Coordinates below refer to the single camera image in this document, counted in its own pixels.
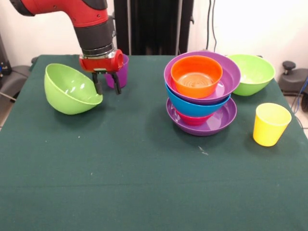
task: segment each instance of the green bowl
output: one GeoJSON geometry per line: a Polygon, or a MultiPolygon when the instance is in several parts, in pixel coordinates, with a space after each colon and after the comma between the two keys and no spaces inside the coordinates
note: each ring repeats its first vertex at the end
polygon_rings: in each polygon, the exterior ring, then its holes
{"type": "Polygon", "coordinates": [[[249,96],[265,88],[275,76],[272,64],[256,55],[229,55],[241,71],[241,82],[233,92],[236,95],[249,96]]]}
{"type": "Polygon", "coordinates": [[[63,64],[46,67],[44,88],[48,103],[67,115],[85,112],[103,101],[87,76],[63,64]]]}

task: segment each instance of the pink bowl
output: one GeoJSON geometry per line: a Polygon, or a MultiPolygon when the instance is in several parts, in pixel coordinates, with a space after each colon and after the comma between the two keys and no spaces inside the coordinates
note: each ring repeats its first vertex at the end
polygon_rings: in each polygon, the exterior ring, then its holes
{"type": "Polygon", "coordinates": [[[209,114],[204,117],[191,117],[188,115],[184,115],[181,112],[179,112],[177,109],[175,109],[177,114],[180,116],[181,120],[183,120],[184,123],[192,126],[199,126],[204,124],[214,113],[209,114]]]}

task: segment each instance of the orange bowl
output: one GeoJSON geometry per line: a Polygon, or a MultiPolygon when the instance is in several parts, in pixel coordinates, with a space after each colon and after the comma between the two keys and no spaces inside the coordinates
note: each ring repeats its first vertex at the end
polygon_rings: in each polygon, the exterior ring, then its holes
{"type": "Polygon", "coordinates": [[[200,55],[179,59],[171,68],[177,91],[196,99],[205,98],[215,91],[222,72],[216,60],[200,55]]]}

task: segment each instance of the black cabinet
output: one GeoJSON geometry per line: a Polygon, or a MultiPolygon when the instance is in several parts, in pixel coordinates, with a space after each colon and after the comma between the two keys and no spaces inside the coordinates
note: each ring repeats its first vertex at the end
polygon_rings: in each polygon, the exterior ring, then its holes
{"type": "Polygon", "coordinates": [[[117,47],[125,54],[186,52],[193,0],[114,0],[117,47]]]}

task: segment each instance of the table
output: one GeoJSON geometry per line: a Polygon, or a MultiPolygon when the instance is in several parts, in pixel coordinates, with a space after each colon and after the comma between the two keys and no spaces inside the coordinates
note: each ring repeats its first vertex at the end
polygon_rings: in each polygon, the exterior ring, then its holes
{"type": "Polygon", "coordinates": [[[78,56],[38,58],[0,132],[2,230],[308,230],[308,142],[296,119],[274,147],[252,140],[257,105],[289,109],[277,83],[233,95],[235,121],[194,137],[166,113],[172,58],[131,56],[122,94],[104,83],[103,103],[74,116],[51,108],[43,79],[54,62],[80,70],[78,56]]]}

